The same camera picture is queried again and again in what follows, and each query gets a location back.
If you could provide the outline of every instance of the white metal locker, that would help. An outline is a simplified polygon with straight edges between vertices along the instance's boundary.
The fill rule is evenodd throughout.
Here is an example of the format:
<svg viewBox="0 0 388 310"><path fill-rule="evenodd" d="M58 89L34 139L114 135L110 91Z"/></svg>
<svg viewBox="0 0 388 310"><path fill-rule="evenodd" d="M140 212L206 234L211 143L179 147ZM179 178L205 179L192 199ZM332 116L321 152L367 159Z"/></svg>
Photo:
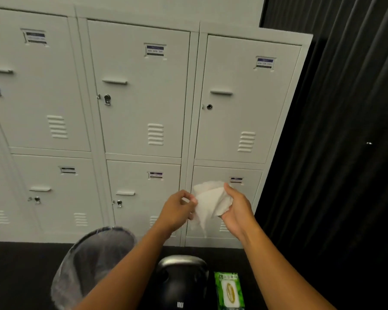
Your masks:
<svg viewBox="0 0 388 310"><path fill-rule="evenodd" d="M175 164L108 161L115 224L138 238L145 235L168 197L179 190L180 168ZM180 230L174 232L166 245L179 246L180 237Z"/></svg>
<svg viewBox="0 0 388 310"><path fill-rule="evenodd" d="M90 151L67 17L0 9L0 125L11 147Z"/></svg>
<svg viewBox="0 0 388 310"><path fill-rule="evenodd" d="M88 27L106 152L181 157L190 33Z"/></svg>
<svg viewBox="0 0 388 310"><path fill-rule="evenodd" d="M266 162L299 52L208 36L196 159Z"/></svg>
<svg viewBox="0 0 388 310"><path fill-rule="evenodd" d="M203 183L205 181L224 181L243 193L253 203L254 196L259 185L262 171L249 169L228 169L222 167L194 166L193 183ZM190 237L204 238L204 233L200 227L192 228L192 222L188 223L186 245L190 246ZM234 238L227 230L222 219L216 217L206 225L207 238Z"/></svg>
<svg viewBox="0 0 388 310"><path fill-rule="evenodd" d="M91 159L13 158L45 234L84 234L103 225Z"/></svg>
<svg viewBox="0 0 388 310"><path fill-rule="evenodd" d="M0 241L29 241L31 230L0 168Z"/></svg>

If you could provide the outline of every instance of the trash bin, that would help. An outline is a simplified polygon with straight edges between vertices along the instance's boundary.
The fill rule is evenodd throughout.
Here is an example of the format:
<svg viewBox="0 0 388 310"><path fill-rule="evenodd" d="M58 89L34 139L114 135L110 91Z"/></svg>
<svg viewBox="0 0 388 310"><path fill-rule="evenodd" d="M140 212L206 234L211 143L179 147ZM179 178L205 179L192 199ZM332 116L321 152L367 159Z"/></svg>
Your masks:
<svg viewBox="0 0 388 310"><path fill-rule="evenodd" d="M50 294L59 310L75 307L136 244L130 231L103 227L70 248L53 278Z"/></svg>

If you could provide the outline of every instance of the hand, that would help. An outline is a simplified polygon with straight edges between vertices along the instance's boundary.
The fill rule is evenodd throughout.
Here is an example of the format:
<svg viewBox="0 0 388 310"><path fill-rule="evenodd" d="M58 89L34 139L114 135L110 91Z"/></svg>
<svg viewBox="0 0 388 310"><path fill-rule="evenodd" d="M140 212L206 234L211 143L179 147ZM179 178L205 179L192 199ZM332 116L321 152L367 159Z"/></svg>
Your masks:
<svg viewBox="0 0 388 310"><path fill-rule="evenodd" d="M243 244L247 241L249 229L258 225L254 218L249 200L238 190L224 183L225 191L233 197L233 204L221 218L231 234L236 236Z"/></svg>
<svg viewBox="0 0 388 310"><path fill-rule="evenodd" d="M161 211L161 214L155 222L155 228L159 228L167 235L167 238L171 234L179 229L187 219L193 219L193 211L197 206L197 199L191 193L180 190L171 195Z"/></svg>

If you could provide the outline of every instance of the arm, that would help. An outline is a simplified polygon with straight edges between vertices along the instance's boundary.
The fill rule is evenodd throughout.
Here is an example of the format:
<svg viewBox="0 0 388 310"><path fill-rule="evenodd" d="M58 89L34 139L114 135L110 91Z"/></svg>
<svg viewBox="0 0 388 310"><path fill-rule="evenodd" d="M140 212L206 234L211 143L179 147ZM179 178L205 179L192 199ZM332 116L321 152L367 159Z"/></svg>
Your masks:
<svg viewBox="0 0 388 310"><path fill-rule="evenodd" d="M228 230L244 247L267 307L277 309L335 309L285 259L254 219L247 198L228 184L233 204L224 213Z"/></svg>
<svg viewBox="0 0 388 310"><path fill-rule="evenodd" d="M194 196L184 190L170 196L154 226L75 310L136 309L164 242L187 219L192 219L196 205Z"/></svg>

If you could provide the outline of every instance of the dark carpet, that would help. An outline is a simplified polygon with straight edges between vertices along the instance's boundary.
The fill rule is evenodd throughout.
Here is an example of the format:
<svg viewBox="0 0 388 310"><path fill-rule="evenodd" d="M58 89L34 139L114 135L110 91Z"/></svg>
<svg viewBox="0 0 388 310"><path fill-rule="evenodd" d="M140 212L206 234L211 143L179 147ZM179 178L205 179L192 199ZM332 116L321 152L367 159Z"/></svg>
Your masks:
<svg viewBox="0 0 388 310"><path fill-rule="evenodd" d="M0 243L0 310L54 310L50 286L71 246L55 243ZM210 277L206 309L217 308L214 271L238 273L246 308L267 309L244 250L164 247L159 260L168 255L194 255L207 262ZM150 298L146 295L140 308L149 305Z"/></svg>

